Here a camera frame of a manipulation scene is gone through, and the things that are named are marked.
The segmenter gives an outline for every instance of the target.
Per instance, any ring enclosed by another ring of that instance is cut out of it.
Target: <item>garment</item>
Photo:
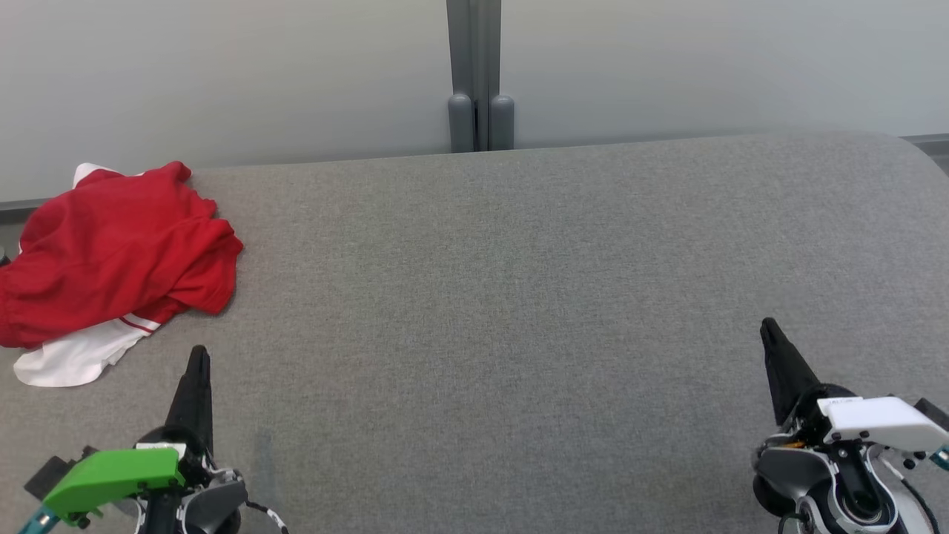
[[[174,315],[223,310],[243,244],[190,176],[180,162],[136,177],[84,163],[30,217],[0,268],[0,345],[34,349],[14,365],[21,381],[90,382]]]

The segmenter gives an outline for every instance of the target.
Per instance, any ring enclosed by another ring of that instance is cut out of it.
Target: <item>white fabric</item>
[[[92,163],[76,167],[73,188],[98,169],[112,170]],[[88,384],[98,378],[106,366],[115,365],[139,339],[150,335],[159,326],[155,321],[131,314],[105,321],[47,341],[39,349],[24,353],[13,364],[13,372],[21,382],[31,386],[65,388]]]

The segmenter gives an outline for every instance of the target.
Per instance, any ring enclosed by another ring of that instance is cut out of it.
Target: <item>red cloth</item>
[[[125,314],[163,323],[218,314],[244,245],[181,162],[125,177],[95,170],[27,221],[0,268],[0,345],[32,348]]]

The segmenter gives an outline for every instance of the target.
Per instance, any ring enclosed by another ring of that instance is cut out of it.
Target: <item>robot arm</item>
[[[910,518],[918,510],[899,505],[873,461],[895,449],[912,467],[929,456],[949,468],[945,413],[925,399],[913,407],[897,397],[864,399],[820,382],[774,319],[762,322],[761,338],[780,432],[753,457],[758,501],[775,515],[797,518],[797,531],[808,534],[938,534],[928,507],[921,502],[932,527],[921,530],[927,520]]]
[[[131,497],[139,512],[138,534],[236,534],[238,508],[265,512],[248,501],[239,471],[214,462],[211,357],[204,347],[192,349],[188,369],[178,382],[165,424],[139,439],[133,448],[86,448],[83,459],[50,459],[26,484],[43,502],[21,534],[47,534],[57,523],[79,528],[89,514]]]

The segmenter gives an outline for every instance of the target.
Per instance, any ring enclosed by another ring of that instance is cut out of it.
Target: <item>gray fabric surface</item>
[[[0,531],[52,454],[126,447],[213,355],[215,446],[290,531],[772,532],[758,325],[949,407],[949,180],[873,134],[200,171],[247,250],[93,384],[0,371]],[[944,522],[949,479],[913,479]],[[110,511],[92,532],[130,532]],[[249,532],[272,526],[251,518]]]

